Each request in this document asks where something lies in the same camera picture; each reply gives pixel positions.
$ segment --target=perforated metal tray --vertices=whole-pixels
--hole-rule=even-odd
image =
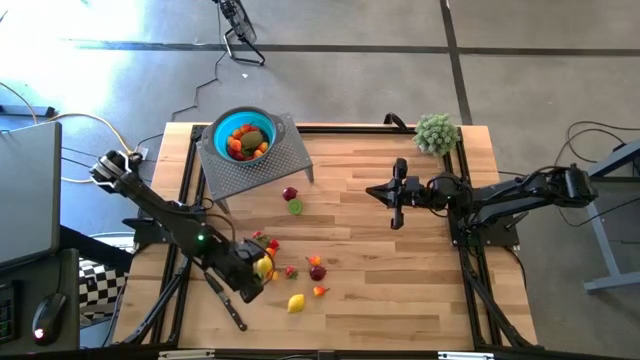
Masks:
[[[212,151],[212,131],[207,131],[209,127],[203,131],[202,140],[198,141],[196,146],[202,160],[211,200],[226,199],[313,166],[291,116],[284,114],[279,118],[285,124],[284,138],[270,149],[263,161],[252,166],[234,164],[219,156]]]

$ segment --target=computer mouse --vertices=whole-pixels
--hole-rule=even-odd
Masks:
[[[35,314],[33,315],[33,323],[31,332],[33,341],[36,345],[46,346],[58,338],[60,335],[60,323],[62,323],[62,313],[67,297],[54,293],[40,302]]]

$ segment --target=concrete floor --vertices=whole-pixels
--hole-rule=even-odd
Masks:
[[[640,3],[633,0],[450,0],[459,46],[640,48]],[[0,79],[32,103],[109,119],[125,140],[162,132],[213,76],[219,52],[78,50],[57,38],[217,43],[215,7],[191,2],[15,1],[0,23]],[[247,0],[260,44],[446,46],[439,1]],[[212,121],[237,105],[290,112],[299,122],[379,123],[393,111],[407,122],[449,112],[460,123],[447,54],[265,53],[267,66],[224,59],[219,83],[199,93],[200,107],[176,121]],[[640,57],[462,56],[474,124],[488,125],[498,166],[528,172],[553,162],[573,122],[639,126]],[[0,91],[0,102],[17,103]],[[63,121],[65,146],[101,154],[119,148],[101,124]],[[0,119],[0,128],[29,124]],[[625,140],[638,133],[620,133]],[[152,155],[159,141],[149,142]],[[615,141],[585,135],[576,148],[599,159]],[[65,153],[90,164],[93,160]],[[575,161],[565,154],[561,163]],[[86,169],[65,163],[68,177]],[[145,165],[151,178],[153,163]],[[88,185],[63,184],[62,222],[84,233],[127,231],[136,208]],[[567,212],[574,222],[585,214]],[[565,225],[555,209],[518,225],[521,256],[540,344],[555,350],[638,357],[640,286],[586,295],[582,282],[606,275],[593,231]],[[640,270],[640,247],[625,245],[623,266]]]

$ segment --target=wooden tabletop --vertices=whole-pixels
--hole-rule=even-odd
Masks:
[[[178,198],[193,125],[167,124],[152,183],[165,199]],[[487,127],[463,126],[462,133],[473,186],[499,181]],[[421,154],[408,135],[302,137],[314,163],[315,183],[300,172],[228,199],[238,237],[260,230],[278,238],[277,268],[295,266],[300,277],[271,282],[250,304],[227,291],[249,327],[240,332],[194,267],[180,347],[471,349],[458,253],[450,245],[445,220],[424,209],[405,208],[404,228],[391,230],[391,210],[364,192],[389,181],[396,157],[407,159],[409,174],[420,176],[423,183],[443,171],[442,160]],[[280,195],[287,186],[299,191],[304,203],[300,216],[287,212]],[[227,229],[222,222],[213,224]],[[156,300],[166,251],[166,245],[155,245],[135,257],[115,341],[129,335]],[[306,274],[305,257],[311,255],[321,256],[328,270],[320,283],[331,289],[324,298],[313,297],[312,288],[318,283]],[[518,264],[501,248],[488,248],[487,261],[497,303],[522,335],[535,343]],[[287,301],[294,294],[304,294],[307,305],[301,313],[288,314]],[[163,339],[170,328],[173,301]],[[478,309],[488,339],[486,312],[482,306]]]

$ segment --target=blue bowl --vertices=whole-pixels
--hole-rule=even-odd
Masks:
[[[227,153],[227,139],[234,130],[239,129],[242,125],[250,124],[257,126],[266,135],[266,141],[269,143],[267,151],[259,158],[249,161],[237,161],[231,158]],[[210,145],[206,146],[218,153],[220,157],[229,162],[239,165],[255,165],[271,152],[271,148],[275,146],[284,136],[284,126],[282,120],[276,116],[270,115],[266,111],[254,107],[240,107],[229,110],[222,114],[213,124],[207,127],[203,132],[203,140],[210,141]]]

